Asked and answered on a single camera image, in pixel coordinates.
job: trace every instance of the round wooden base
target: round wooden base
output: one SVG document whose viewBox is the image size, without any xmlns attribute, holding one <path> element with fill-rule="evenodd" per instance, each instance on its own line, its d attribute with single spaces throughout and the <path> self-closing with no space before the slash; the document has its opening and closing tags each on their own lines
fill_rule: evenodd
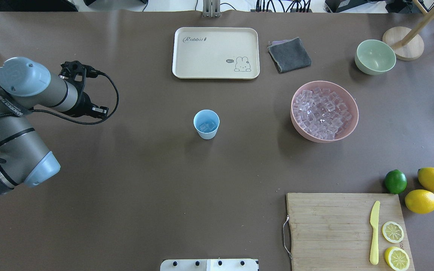
<svg viewBox="0 0 434 271">
<path fill-rule="evenodd" d="M 423 39 L 416 35 L 408 44 L 401 45 L 401 40 L 411 31 L 408 27 L 396 26 L 388 29 L 383 35 L 383 42 L 389 45 L 396 58 L 401 60 L 415 60 L 420 57 L 424 51 L 425 45 Z"/>
</svg>

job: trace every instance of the lemon slice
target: lemon slice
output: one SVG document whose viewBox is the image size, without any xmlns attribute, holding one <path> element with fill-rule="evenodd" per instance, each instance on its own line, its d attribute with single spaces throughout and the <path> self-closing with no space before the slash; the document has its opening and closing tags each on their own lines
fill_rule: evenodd
<svg viewBox="0 0 434 271">
<path fill-rule="evenodd" d="M 410 258 L 399 247 L 388 247 L 384 252 L 386 263 L 395 271 L 405 271 L 410 267 Z"/>
<path fill-rule="evenodd" d="M 405 237 L 405 232 L 403 231 L 403 228 L 401 228 L 398 223 L 393 221 L 388 221 L 387 223 L 384 223 L 382 231 L 384 238 L 389 242 L 395 244 L 403 241 L 403 238 Z"/>
</svg>

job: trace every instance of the wooden cutting board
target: wooden cutting board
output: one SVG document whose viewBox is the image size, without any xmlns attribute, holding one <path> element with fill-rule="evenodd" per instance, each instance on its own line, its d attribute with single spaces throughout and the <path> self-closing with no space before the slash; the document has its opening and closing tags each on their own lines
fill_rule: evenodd
<svg viewBox="0 0 434 271">
<path fill-rule="evenodd" d="M 369 223 L 375 201 L 379 208 L 379 263 L 369 262 L 373 228 Z M 384 260 L 388 247 L 401 247 L 410 256 L 410 244 L 398 195 L 344 193 L 288 193 L 293 271 L 392 271 Z M 381 227 L 388 221 L 401 225 L 399 244 L 384 239 Z"/>
</svg>

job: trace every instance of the knife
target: knife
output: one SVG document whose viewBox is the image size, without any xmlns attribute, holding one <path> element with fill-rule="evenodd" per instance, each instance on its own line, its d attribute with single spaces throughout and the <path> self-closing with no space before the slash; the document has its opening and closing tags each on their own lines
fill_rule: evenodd
<svg viewBox="0 0 434 271">
<path fill-rule="evenodd" d="M 372 264 L 377 264 L 378 259 L 378 249 L 377 249 L 377 223 L 379 221 L 379 201 L 374 202 L 373 209 L 371 210 L 371 218 L 369 218 L 369 223 L 373 227 L 373 240 L 371 241 L 371 252 L 369 253 L 369 261 Z"/>
</svg>

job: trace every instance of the gray cloth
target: gray cloth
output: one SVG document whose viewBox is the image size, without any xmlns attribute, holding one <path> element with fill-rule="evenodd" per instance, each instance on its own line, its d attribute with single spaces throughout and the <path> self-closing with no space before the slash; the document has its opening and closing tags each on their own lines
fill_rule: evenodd
<svg viewBox="0 0 434 271">
<path fill-rule="evenodd" d="M 267 49 L 281 73 L 307 67 L 311 64 L 310 57 L 299 37 L 292 40 L 273 41 Z"/>
</svg>

